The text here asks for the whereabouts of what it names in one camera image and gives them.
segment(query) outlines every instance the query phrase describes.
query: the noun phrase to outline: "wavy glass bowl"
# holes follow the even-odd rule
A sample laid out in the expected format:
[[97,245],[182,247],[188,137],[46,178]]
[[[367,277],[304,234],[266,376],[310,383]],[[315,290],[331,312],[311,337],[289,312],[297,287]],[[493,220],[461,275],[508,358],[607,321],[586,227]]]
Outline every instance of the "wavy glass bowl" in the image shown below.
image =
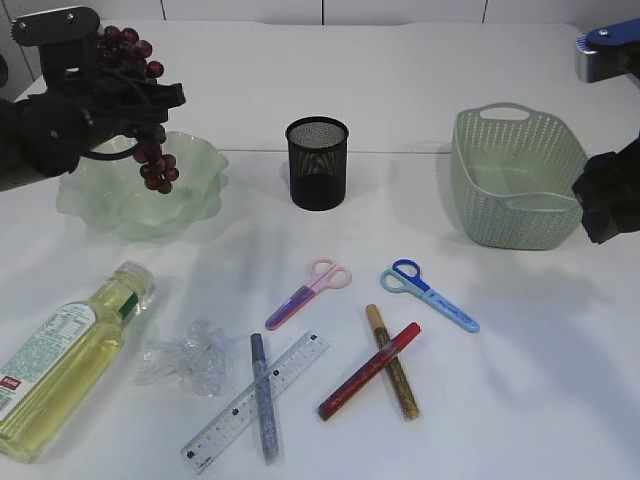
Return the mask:
[[[116,137],[96,151],[119,152],[133,142]],[[60,179],[58,211],[125,240],[163,237],[215,216],[222,206],[226,157],[206,140],[180,132],[167,134],[162,152],[175,155],[180,170],[171,193],[147,190],[140,164],[131,157],[113,162],[82,158],[72,174]]]

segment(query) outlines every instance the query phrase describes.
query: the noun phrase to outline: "black mesh pencil cup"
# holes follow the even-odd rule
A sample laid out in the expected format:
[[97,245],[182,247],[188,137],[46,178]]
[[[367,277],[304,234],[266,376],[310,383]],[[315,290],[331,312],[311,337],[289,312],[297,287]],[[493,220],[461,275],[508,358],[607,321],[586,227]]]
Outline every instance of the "black mesh pencil cup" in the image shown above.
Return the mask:
[[347,183],[347,127],[332,118],[308,117],[286,131],[293,203],[305,210],[329,210],[344,200]]

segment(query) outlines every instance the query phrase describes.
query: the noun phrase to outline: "silver glitter pen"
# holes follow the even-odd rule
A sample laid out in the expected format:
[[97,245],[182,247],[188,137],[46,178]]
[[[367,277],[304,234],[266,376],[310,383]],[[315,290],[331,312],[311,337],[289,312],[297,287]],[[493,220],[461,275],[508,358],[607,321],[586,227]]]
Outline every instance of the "silver glitter pen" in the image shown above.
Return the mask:
[[253,366],[253,379],[256,382],[256,405],[258,406],[262,453],[265,462],[270,465],[278,456],[278,432],[273,412],[269,376],[265,375],[268,367],[264,356],[264,345],[259,333],[251,335],[251,365]]

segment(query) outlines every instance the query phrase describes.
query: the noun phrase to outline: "basket handle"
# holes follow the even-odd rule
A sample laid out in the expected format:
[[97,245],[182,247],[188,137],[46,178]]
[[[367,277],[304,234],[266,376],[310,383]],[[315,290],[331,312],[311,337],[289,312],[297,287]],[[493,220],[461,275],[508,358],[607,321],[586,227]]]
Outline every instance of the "basket handle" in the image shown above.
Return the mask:
[[490,103],[489,105],[485,105],[484,107],[471,109],[471,111],[472,112],[476,112],[478,115],[480,115],[482,112],[486,112],[488,110],[495,110],[495,109],[498,109],[498,108],[504,108],[504,109],[510,109],[510,110],[518,110],[520,112],[525,112],[525,113],[528,114],[526,118],[512,120],[512,121],[515,121],[515,122],[522,122],[522,121],[525,121],[525,120],[529,120],[529,118],[532,115],[537,115],[539,113],[536,110],[533,110],[532,108],[525,107],[524,105],[520,105],[520,104],[517,104],[517,103],[511,103],[511,102]]

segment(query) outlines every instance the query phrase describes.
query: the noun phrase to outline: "glitter pen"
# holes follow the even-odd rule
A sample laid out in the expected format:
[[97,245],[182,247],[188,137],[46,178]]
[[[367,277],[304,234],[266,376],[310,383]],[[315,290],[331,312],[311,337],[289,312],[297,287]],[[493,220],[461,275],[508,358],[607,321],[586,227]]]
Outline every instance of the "glitter pen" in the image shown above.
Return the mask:
[[271,385],[267,372],[267,361],[264,355],[262,336],[259,333],[251,335],[251,365],[253,378],[256,382],[256,405],[258,408],[258,423],[260,425],[260,441],[262,453],[267,465],[273,463],[278,456],[278,432],[276,430],[276,417],[273,413],[273,401],[271,399]]
[[347,401],[364,387],[386,367],[391,360],[406,347],[420,333],[420,325],[413,322],[405,327],[390,342],[384,345],[378,353],[369,359],[360,369],[351,375],[329,398],[318,407],[318,415],[322,420],[329,420]]
[[[373,336],[378,344],[378,348],[382,348],[391,341],[387,327],[382,321],[378,307],[375,305],[367,305],[366,312],[369,324],[373,330]],[[400,408],[402,409],[402,413],[405,418],[407,420],[417,418],[420,415],[420,409],[418,408],[416,399],[411,391],[411,386],[409,385],[407,376],[400,364],[400,359],[394,358],[391,360],[389,365],[386,367],[386,371],[389,376],[389,380],[391,380],[393,391],[396,393],[398,403],[400,403]]]

